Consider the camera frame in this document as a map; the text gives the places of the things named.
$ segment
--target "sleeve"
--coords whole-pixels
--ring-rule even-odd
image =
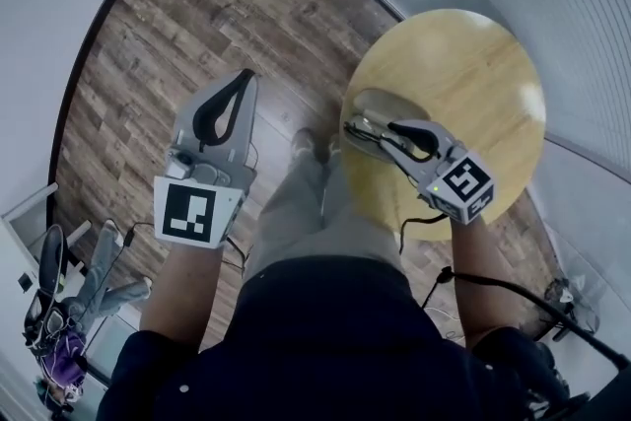
[[[543,395],[552,405],[569,397],[554,370],[554,358],[549,349],[516,328],[499,328],[489,333],[472,352],[485,363],[514,370],[528,389]]]
[[[153,331],[132,334],[120,351],[97,421],[151,419],[162,384],[195,355],[190,348]]]

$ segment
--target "yellow table top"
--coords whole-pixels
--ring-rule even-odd
[[[388,90],[421,105],[430,119],[477,152],[496,178],[492,222],[524,191],[539,159],[545,103],[539,78],[520,43],[497,23],[474,13],[442,9],[392,28],[366,53],[351,79],[341,128],[355,97]],[[438,215],[394,164],[342,142],[342,164],[362,214],[398,231],[407,218]],[[449,221],[410,224],[407,237],[451,237]]]

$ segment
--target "person's leg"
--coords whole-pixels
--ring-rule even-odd
[[[107,274],[115,256],[122,248],[122,235],[111,220],[107,220],[99,234],[90,268],[81,290],[76,297],[63,301],[68,315],[78,329],[87,334],[99,313],[99,307],[107,290]]]
[[[324,230],[309,240],[310,248],[321,251],[320,254],[368,257],[401,270],[394,233],[355,210],[341,164],[339,141],[332,140],[329,149],[329,177],[322,205]]]
[[[145,278],[142,281],[127,284],[104,294],[97,317],[113,316],[125,304],[146,300],[151,294],[151,280]]]
[[[291,257],[292,244],[321,230],[324,168],[314,148],[309,131],[301,130],[294,137],[289,172],[258,217],[245,281],[272,263]]]

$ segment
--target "cable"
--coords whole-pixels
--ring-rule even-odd
[[[432,289],[430,290],[429,294],[427,295],[427,297],[425,297],[425,301],[421,305],[421,309],[424,310],[427,307],[427,303],[432,298],[432,295],[434,295],[434,291],[436,290],[437,286],[438,286],[438,280],[434,282],[434,286],[432,286]]]
[[[443,268],[439,276],[436,278],[436,283],[434,283],[434,288],[432,288],[432,292],[436,288],[437,284],[447,283],[454,278],[460,279],[462,281],[474,283],[474,284],[480,284],[482,286],[499,286],[501,288],[505,288],[514,293],[517,293],[518,295],[521,295],[525,299],[530,300],[533,304],[544,309],[551,316],[554,316],[556,319],[561,321],[566,327],[571,329],[579,337],[581,337],[588,344],[590,344],[597,352],[599,352],[602,356],[604,356],[607,360],[609,360],[615,366],[615,368],[618,369],[618,371],[622,371],[626,369],[631,364],[631,362],[629,362],[629,359],[626,356],[611,349],[604,342],[592,336],[588,331],[583,330],[580,326],[578,326],[575,322],[573,322],[569,317],[561,313],[556,308],[552,307],[547,302],[541,300],[534,293],[527,290],[523,286],[520,286],[519,284],[511,283],[509,281],[502,281],[500,279],[493,279],[490,277],[483,277],[480,275],[456,274],[452,271],[451,267],[445,267]]]
[[[400,231],[400,235],[401,235],[401,240],[400,240],[400,245],[398,247],[398,254],[399,256],[401,256],[401,254],[403,253],[403,246],[405,245],[405,226],[408,223],[422,223],[424,225],[432,225],[434,223],[438,223],[439,221],[442,221],[444,219],[447,218],[447,214],[439,214],[438,216],[435,216],[434,218],[408,218],[406,219],[403,224],[401,225],[401,231]]]
[[[458,335],[454,331],[448,331],[445,334],[445,338],[447,340],[450,340],[451,342],[455,342],[456,344],[458,344],[461,340],[464,339],[464,335]]]
[[[252,170],[255,171],[256,170],[256,166],[258,165],[258,150],[256,149],[256,146],[254,146],[252,144],[252,142],[250,141],[249,145],[252,147],[252,149],[254,150],[254,153],[256,153],[256,160],[254,160],[254,167],[252,167]]]
[[[440,313],[440,314],[442,314],[444,316],[447,316],[449,319],[451,319],[453,321],[460,321],[459,317],[452,316],[451,314],[446,313],[445,311],[443,311],[441,309],[436,309],[435,307],[426,307],[425,311],[436,311],[437,313]]]
[[[389,137],[382,137],[380,140],[387,142],[394,149],[400,151],[407,158],[409,158],[410,160],[413,160],[414,162],[418,164],[424,164],[425,162],[429,162],[434,157],[441,158],[439,153],[429,153],[426,157],[418,158],[416,155],[414,155],[413,153],[410,153],[407,149],[405,149],[403,146],[400,146],[398,143],[394,142]]]
[[[242,249],[237,246],[237,243],[235,243],[235,241],[232,240],[232,238],[227,237],[228,240],[228,244],[230,244],[230,246],[233,247],[233,249],[239,254],[239,256],[241,257],[241,266],[236,265],[235,263],[233,263],[232,261],[228,261],[228,260],[222,260],[224,263],[228,264],[228,265],[232,265],[235,268],[238,268],[238,270],[241,271],[241,277],[243,279],[244,277],[244,273],[245,273],[245,262],[247,261],[247,255],[245,255],[245,253],[242,251]]]
[[[348,121],[344,122],[344,131],[348,132],[353,137],[360,139],[362,141],[374,142],[379,146],[382,138],[379,135],[375,135],[374,133],[367,132],[365,130],[361,130],[357,128],[355,125],[349,123]]]
[[[48,403],[48,394],[50,393],[50,383],[56,383],[57,382],[52,378],[52,374],[55,371],[55,366],[57,365],[57,344],[59,344],[59,339],[61,338],[61,331],[59,332],[59,335],[57,336],[57,340],[55,340],[54,345],[52,346],[52,368],[50,369],[50,374],[48,375],[48,377],[50,378],[50,381],[46,381],[46,396],[44,397],[44,401],[45,403]],[[41,360],[41,367],[44,370],[44,374],[45,374],[45,370],[46,370],[46,366],[44,365],[43,359]]]

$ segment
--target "person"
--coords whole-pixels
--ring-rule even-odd
[[[222,253],[173,246],[98,420],[522,420],[531,391],[565,398],[502,288],[456,280],[466,348],[442,338],[394,234],[354,210],[338,140],[329,151],[323,165],[295,136],[225,338],[200,354]],[[456,272],[506,278],[481,218],[452,234]]]
[[[110,268],[122,248],[123,236],[114,222],[107,220],[99,233],[90,269],[76,297],[61,301],[67,324],[60,329],[51,351],[38,359],[43,377],[35,382],[37,396],[59,417],[71,411],[68,405],[82,395],[88,370],[84,357],[86,336],[97,318],[113,316],[128,303],[145,300],[151,293],[151,280],[144,277],[120,288],[108,289]]]

